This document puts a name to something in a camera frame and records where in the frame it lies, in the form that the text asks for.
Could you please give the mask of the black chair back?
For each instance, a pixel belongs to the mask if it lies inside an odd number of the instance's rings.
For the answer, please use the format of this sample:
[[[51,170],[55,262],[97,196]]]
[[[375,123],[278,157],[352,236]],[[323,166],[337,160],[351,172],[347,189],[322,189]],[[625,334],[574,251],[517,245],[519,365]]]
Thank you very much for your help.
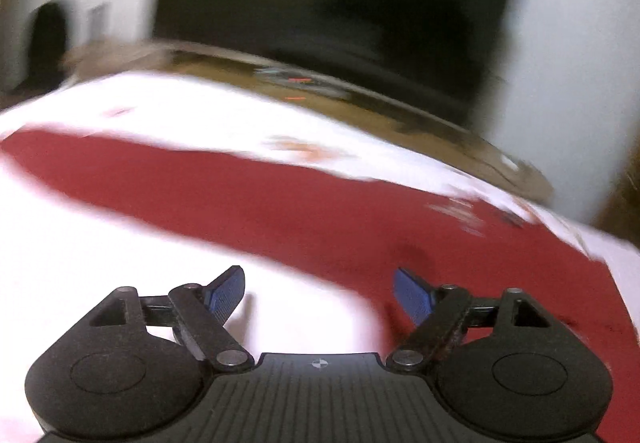
[[[27,49],[26,80],[39,88],[55,88],[64,79],[67,18],[63,4],[47,2],[35,11]]]

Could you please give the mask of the floral white bed sheet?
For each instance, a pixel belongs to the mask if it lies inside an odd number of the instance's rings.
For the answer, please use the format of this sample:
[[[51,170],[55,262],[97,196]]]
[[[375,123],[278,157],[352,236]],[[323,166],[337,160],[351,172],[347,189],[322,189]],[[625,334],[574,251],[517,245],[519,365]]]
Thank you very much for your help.
[[[477,199],[538,222],[608,267],[639,344],[639,253],[590,227],[503,192],[448,164],[378,140],[315,112],[231,85],[132,72],[68,86],[6,110],[10,135],[46,129],[302,166],[454,199]],[[165,231],[64,195],[1,148],[1,437],[35,442],[40,426],[24,380],[32,362],[119,286],[163,295],[205,284],[231,265],[246,295],[228,327],[252,353],[386,353],[383,315],[357,291],[253,253]],[[614,397],[609,442],[639,437],[639,401]]]

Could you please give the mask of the wooden TV stand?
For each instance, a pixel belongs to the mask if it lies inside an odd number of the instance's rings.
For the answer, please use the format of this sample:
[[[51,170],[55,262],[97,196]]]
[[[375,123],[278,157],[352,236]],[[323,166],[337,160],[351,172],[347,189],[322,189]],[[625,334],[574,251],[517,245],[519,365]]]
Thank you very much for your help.
[[[283,88],[255,77],[254,70],[262,67],[310,74],[342,88],[349,96],[333,98]],[[274,60],[189,42],[104,39],[71,48],[63,57],[62,68],[66,80],[72,83],[142,70],[187,74],[231,85],[314,111],[397,146],[433,157],[518,197],[547,204],[553,196],[551,183],[537,168],[506,154],[460,125],[326,74]]]

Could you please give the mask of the wooden door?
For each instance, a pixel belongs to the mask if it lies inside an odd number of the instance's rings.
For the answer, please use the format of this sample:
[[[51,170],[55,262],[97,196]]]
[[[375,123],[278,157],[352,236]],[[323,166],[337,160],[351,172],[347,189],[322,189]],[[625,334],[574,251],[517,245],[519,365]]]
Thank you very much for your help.
[[[631,149],[626,164],[615,180],[615,185],[592,225],[639,247],[640,197],[639,197],[639,140]]]

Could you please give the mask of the silver set-top box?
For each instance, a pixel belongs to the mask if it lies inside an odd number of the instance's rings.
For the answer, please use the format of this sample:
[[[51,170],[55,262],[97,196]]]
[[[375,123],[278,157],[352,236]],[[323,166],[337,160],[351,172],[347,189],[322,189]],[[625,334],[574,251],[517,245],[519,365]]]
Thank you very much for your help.
[[[292,88],[292,90],[306,91],[326,97],[346,98],[349,93],[342,88],[324,82],[310,74],[295,70],[286,70],[276,67],[262,67],[254,70],[254,76],[269,83]]]

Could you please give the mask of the red embellished knit sweater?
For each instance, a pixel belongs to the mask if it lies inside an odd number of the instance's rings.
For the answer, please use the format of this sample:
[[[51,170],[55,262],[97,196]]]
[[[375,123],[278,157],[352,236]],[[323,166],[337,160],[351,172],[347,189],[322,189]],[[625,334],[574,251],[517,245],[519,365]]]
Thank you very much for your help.
[[[608,267],[538,222],[477,199],[104,136],[22,130],[1,148],[70,198],[357,291],[383,315],[384,349],[409,328],[390,295],[398,267],[477,296],[520,287],[608,364],[616,400],[638,403],[637,333]]]

